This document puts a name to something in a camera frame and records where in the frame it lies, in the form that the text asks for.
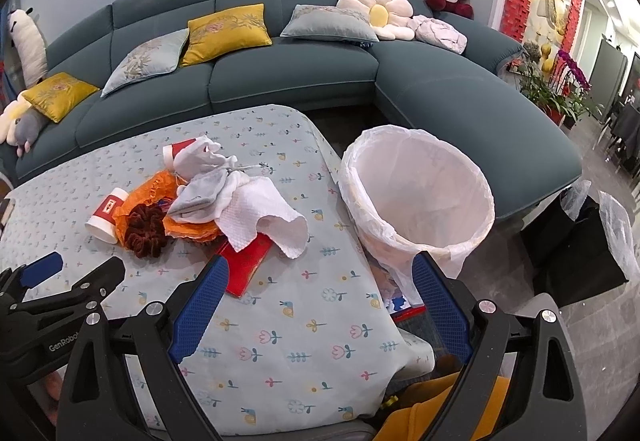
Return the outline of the person left hand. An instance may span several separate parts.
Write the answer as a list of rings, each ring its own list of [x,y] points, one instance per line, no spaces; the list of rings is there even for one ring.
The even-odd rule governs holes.
[[[54,425],[58,422],[58,405],[60,404],[63,380],[61,375],[54,371],[42,380],[44,391],[46,391],[47,405],[46,414],[50,422]]]

